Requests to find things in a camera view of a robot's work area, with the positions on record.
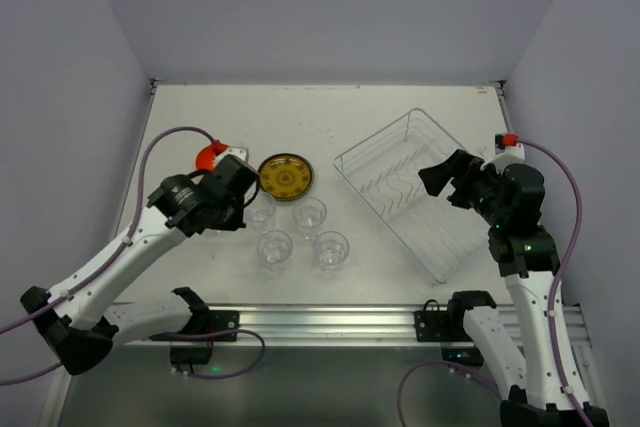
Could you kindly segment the yellow patterned plate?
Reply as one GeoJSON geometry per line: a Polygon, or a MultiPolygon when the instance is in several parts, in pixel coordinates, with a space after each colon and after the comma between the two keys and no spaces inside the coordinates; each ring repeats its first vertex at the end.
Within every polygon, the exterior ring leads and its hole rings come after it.
{"type": "Polygon", "coordinates": [[[278,202],[293,202],[312,188],[315,172],[301,155],[279,153],[266,158],[258,168],[260,189],[278,202]]]}

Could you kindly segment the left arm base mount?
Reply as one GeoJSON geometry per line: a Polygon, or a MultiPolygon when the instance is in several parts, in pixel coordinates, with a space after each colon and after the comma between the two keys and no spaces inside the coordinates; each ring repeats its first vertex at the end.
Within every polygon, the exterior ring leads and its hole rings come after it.
{"type": "MultiPolygon", "coordinates": [[[[172,294],[181,299],[188,308],[189,316],[184,327],[177,334],[200,335],[234,330],[240,326],[240,312],[237,310],[211,310],[191,288],[178,287],[172,294]]],[[[154,341],[168,341],[172,333],[160,333],[151,336],[154,341]]]]}

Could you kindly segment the orange bowl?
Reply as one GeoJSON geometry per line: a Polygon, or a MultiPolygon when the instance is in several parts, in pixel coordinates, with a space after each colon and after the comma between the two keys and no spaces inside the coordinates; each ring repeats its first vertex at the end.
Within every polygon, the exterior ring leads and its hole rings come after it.
{"type": "Polygon", "coordinates": [[[197,170],[211,171],[215,167],[216,158],[224,153],[228,146],[221,142],[213,142],[199,151],[195,158],[197,170]]]}

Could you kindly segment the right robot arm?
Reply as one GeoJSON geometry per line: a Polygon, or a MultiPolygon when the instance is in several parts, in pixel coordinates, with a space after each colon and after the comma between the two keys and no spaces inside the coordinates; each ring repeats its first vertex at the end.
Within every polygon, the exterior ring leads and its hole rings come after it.
{"type": "Polygon", "coordinates": [[[454,293],[447,312],[493,376],[501,424],[608,425],[606,410],[592,404],[574,360],[559,294],[561,263],[540,223],[543,175],[523,163],[498,165],[456,150],[418,176],[433,197],[452,186],[449,202],[474,210],[489,226],[489,251],[512,299],[521,342],[503,330],[486,292],[454,293]]]}

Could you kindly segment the aluminium mounting rail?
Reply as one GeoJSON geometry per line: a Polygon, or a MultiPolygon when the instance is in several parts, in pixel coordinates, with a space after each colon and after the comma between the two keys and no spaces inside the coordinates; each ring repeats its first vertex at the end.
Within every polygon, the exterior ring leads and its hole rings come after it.
{"type": "Polygon", "coordinates": [[[116,347],[152,340],[160,333],[173,334],[168,341],[180,343],[236,342],[240,336],[260,335],[266,343],[287,346],[407,346],[419,343],[414,330],[416,306],[304,306],[304,305],[209,305],[211,310],[237,310],[240,326],[234,330],[200,335],[177,334],[189,311],[174,295],[149,302],[116,304],[102,314],[59,312],[70,326],[92,332],[107,322],[107,339],[116,347]]]}

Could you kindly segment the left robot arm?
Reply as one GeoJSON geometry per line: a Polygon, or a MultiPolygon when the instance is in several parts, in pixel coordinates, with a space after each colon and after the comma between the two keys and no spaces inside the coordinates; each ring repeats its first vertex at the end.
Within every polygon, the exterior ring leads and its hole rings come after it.
{"type": "Polygon", "coordinates": [[[116,347],[161,336],[179,340],[212,334],[206,303],[179,287],[150,301],[116,306],[115,299],[158,259],[206,230],[244,228],[245,196],[259,175],[226,156],[211,171],[164,179],[131,224],[64,281],[31,287],[20,298],[38,333],[71,375],[88,372],[116,347]]]}

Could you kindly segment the clear glass cup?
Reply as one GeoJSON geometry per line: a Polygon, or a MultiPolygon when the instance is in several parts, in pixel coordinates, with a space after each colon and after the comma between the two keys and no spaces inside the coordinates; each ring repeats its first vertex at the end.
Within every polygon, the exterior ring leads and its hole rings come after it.
{"type": "Polygon", "coordinates": [[[326,205],[317,198],[304,198],[295,203],[292,218],[298,233],[306,240],[319,234],[327,217],[326,205]]]}
{"type": "Polygon", "coordinates": [[[256,233],[265,233],[273,229],[275,222],[276,202],[268,193],[261,192],[246,208],[247,225],[256,233]]]}
{"type": "Polygon", "coordinates": [[[271,230],[263,233],[257,242],[259,260],[270,270],[283,268],[293,252],[293,241],[284,231],[271,230]]]}
{"type": "Polygon", "coordinates": [[[316,237],[313,253],[320,271],[329,274],[336,272],[347,260],[350,244],[343,234],[327,231],[316,237]]]}

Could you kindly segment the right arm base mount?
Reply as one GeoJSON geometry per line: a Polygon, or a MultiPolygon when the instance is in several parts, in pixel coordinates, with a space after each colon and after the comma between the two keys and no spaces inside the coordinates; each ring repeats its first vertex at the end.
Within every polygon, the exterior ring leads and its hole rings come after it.
{"type": "Polygon", "coordinates": [[[463,329],[466,311],[476,307],[497,306],[487,291],[458,291],[452,294],[445,308],[435,299],[429,299],[413,313],[416,340],[419,343],[471,342],[463,329]]]}

